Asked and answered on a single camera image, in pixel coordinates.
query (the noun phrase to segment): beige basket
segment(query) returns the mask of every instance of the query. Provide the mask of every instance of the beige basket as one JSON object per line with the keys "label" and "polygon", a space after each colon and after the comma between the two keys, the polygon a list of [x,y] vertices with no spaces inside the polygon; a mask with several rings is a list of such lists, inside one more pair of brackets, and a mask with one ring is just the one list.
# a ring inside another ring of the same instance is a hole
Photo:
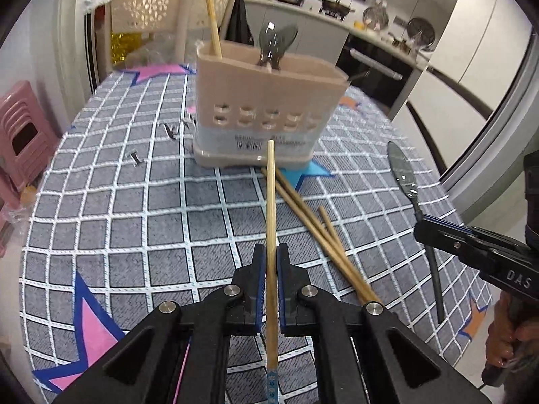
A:
{"label": "beige basket", "polygon": [[[217,25],[223,34],[228,29],[235,0],[214,0]],[[174,57],[185,62],[185,43],[188,31],[207,28],[210,25],[206,0],[112,0],[106,6],[105,41],[107,71],[110,64],[110,33],[176,34]]]}
{"label": "beige basket", "polygon": [[265,142],[276,142],[276,163],[303,168],[349,86],[347,75],[322,59],[288,54],[281,71],[255,65],[260,50],[222,42],[197,51],[197,127],[193,149],[206,167],[265,164]]}

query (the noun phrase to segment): table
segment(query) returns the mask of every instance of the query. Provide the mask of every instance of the table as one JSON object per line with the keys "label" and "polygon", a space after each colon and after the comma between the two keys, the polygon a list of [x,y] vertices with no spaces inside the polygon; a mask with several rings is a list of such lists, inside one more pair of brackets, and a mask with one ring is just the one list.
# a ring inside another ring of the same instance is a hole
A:
{"label": "table", "polygon": [[[131,86],[132,74],[113,73],[63,136],[44,175],[22,253],[20,288],[25,343],[49,402],[55,396],[49,389],[58,389],[43,370],[76,366],[81,357],[73,314],[77,275],[96,305],[127,332],[162,301],[197,302],[228,284],[265,238],[260,171],[200,167],[192,155],[192,129],[181,123],[176,141],[165,132],[162,123],[178,125],[193,108],[195,79],[165,75]],[[490,292],[476,271],[437,252],[447,319],[436,324],[428,265],[413,238],[412,207],[389,170],[387,141],[396,141],[410,159],[425,213],[460,220],[373,102],[353,87],[347,97],[315,147],[314,160],[334,176],[306,178],[300,193],[313,208],[325,205],[350,258],[386,306],[454,364],[470,341],[459,330],[471,309],[489,304]],[[133,151],[143,161],[138,167]],[[357,302],[282,200],[277,229],[292,263],[307,268],[313,284]],[[279,337],[279,354],[284,402],[314,402],[310,340]],[[227,402],[265,400],[264,358],[262,337],[231,339]]]}

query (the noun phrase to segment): human hand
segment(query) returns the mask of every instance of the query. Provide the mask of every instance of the human hand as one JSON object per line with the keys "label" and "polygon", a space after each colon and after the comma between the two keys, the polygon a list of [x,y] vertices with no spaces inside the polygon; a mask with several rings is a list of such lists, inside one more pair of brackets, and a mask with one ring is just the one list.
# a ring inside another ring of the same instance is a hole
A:
{"label": "human hand", "polygon": [[509,320],[510,302],[511,295],[502,291],[494,305],[494,320],[488,327],[487,363],[496,367],[502,367],[504,360],[513,358],[513,343],[517,340],[529,342],[526,354],[539,355],[539,317],[524,321],[515,330]]}

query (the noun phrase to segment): pink stool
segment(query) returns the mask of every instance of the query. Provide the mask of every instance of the pink stool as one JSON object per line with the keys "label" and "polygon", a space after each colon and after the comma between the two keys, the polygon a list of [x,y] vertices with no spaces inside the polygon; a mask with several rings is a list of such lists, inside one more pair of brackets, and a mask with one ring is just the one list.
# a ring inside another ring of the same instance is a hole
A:
{"label": "pink stool", "polygon": [[[18,208],[20,192],[45,170],[57,144],[30,83],[17,82],[0,98],[0,201]],[[0,232],[4,225],[0,220]],[[5,241],[0,237],[0,256],[5,253]]]}

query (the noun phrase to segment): wooden chopstick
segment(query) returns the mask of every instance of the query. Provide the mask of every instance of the wooden chopstick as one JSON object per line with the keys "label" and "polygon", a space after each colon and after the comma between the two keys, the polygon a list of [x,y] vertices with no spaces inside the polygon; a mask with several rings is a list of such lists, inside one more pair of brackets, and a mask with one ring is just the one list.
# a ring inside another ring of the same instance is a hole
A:
{"label": "wooden chopstick", "polygon": [[[335,227],[333,227],[333,224],[331,222],[331,219],[328,216],[328,213],[325,212],[325,208],[320,205],[318,207],[318,212],[320,213],[320,216],[322,217],[322,220],[324,221],[326,227],[328,228],[328,231],[331,234],[331,237],[337,243],[338,252],[340,252],[341,255],[343,255],[346,258],[346,251],[342,247],[341,239],[339,238],[339,235],[337,234],[337,231],[335,230]],[[363,277],[361,276],[359,271],[353,265],[352,265],[352,271],[354,272],[354,274],[356,274],[356,277],[359,280],[359,284],[363,287],[361,292],[359,293],[360,298],[361,298],[360,300],[362,300],[363,303],[371,302],[371,301],[376,301],[376,302],[382,303],[380,298],[376,295],[376,293],[374,293],[374,290],[370,287],[370,285],[368,285],[365,282],[365,280],[363,279]]]}
{"label": "wooden chopstick", "polygon": [[[265,169],[262,169],[263,175],[267,175]],[[307,215],[297,202],[287,193],[282,184],[277,181],[275,184],[277,192],[281,195],[284,201],[290,206],[290,209],[296,214],[296,216],[301,220],[301,222],[306,226],[306,228],[311,232],[312,236],[316,239],[318,244],[322,247],[325,253],[328,254],[330,259],[335,263],[337,269],[344,275],[347,281],[354,287],[356,290],[357,296],[362,303],[369,301],[380,302],[378,296],[374,293],[372,288],[363,280],[358,270],[354,265],[346,258],[342,256],[335,248],[333,240],[327,241],[325,236],[320,232],[320,230],[314,225],[311,218]],[[303,206],[307,207],[305,202],[301,200]],[[323,231],[329,236],[327,231],[322,227]]]}
{"label": "wooden chopstick", "polygon": [[335,241],[337,245],[337,249],[339,250],[340,253],[346,255],[346,251],[342,247],[341,239],[339,238],[337,231],[333,227],[333,224],[331,223],[331,219],[329,218],[328,213],[325,212],[325,208],[322,205],[318,207],[318,212],[320,213],[320,216],[322,217],[322,220],[324,221],[325,227],[328,229],[329,234],[331,235],[331,238],[333,238],[333,240]]}
{"label": "wooden chopstick", "polygon": [[[341,269],[343,267],[346,267],[348,269],[349,273],[351,273],[353,275],[353,278],[349,278],[349,277],[346,277],[346,278],[347,278],[348,282],[356,290],[356,293],[357,293],[357,296],[358,296],[359,300],[364,304],[367,303],[367,302],[370,302],[370,301],[376,301],[376,302],[382,303],[380,301],[380,298],[378,298],[378,296],[374,293],[374,291],[372,290],[370,285],[368,285],[364,281],[363,277],[359,273],[359,270],[348,259],[347,255],[346,255],[346,252],[344,251],[344,249],[343,249],[343,247],[341,245],[341,241],[339,240],[339,237],[337,236],[337,233],[335,233],[335,237],[333,238],[332,235],[327,230],[325,230],[324,226],[322,225],[322,223],[320,222],[318,217],[316,217],[316,215],[311,210],[311,208],[309,208],[309,206],[304,202],[304,200],[301,198],[300,194],[295,189],[293,189],[293,187],[286,180],[286,178],[284,177],[284,175],[281,173],[281,171],[278,168],[276,169],[275,174],[276,174],[276,178],[277,178],[278,183],[281,184],[284,191],[295,202],[298,209],[300,209],[303,213],[305,213],[306,217],[312,223],[313,227],[315,227],[316,230],[318,230],[318,232],[322,235],[324,240],[326,242],[328,242],[330,245],[333,246],[333,249],[335,250],[335,254],[330,255],[329,257],[336,264],[336,266],[338,266],[338,269],[341,271],[341,273],[346,276],[346,274],[344,274],[344,271]],[[330,222],[329,225],[328,225],[328,230],[331,230],[331,229],[333,229],[333,226],[332,226],[332,224]]]}
{"label": "wooden chopstick", "polygon": [[266,353],[268,381],[277,377],[277,262],[274,141],[268,141],[266,198]]}
{"label": "wooden chopstick", "polygon": [[210,19],[211,46],[214,49],[214,54],[218,58],[222,58],[223,53],[221,52],[221,43],[219,41],[219,30],[217,29],[214,0],[206,0],[206,9]]}
{"label": "wooden chopstick", "polygon": [[336,244],[334,244],[333,238],[331,238],[331,235],[324,229],[324,226],[318,220],[318,217],[313,213],[313,210],[309,208],[309,206],[304,202],[304,200],[301,198],[300,194],[290,185],[290,183],[286,180],[284,175],[281,173],[281,171],[276,168],[275,170],[275,176],[277,178],[277,181],[281,184],[283,189],[287,192],[287,194],[294,200],[296,205],[301,208],[301,210],[306,214],[306,216],[309,218],[311,223],[316,226],[316,229],[320,231],[320,234],[324,237],[324,239],[330,243],[333,244],[333,246],[336,248]]}

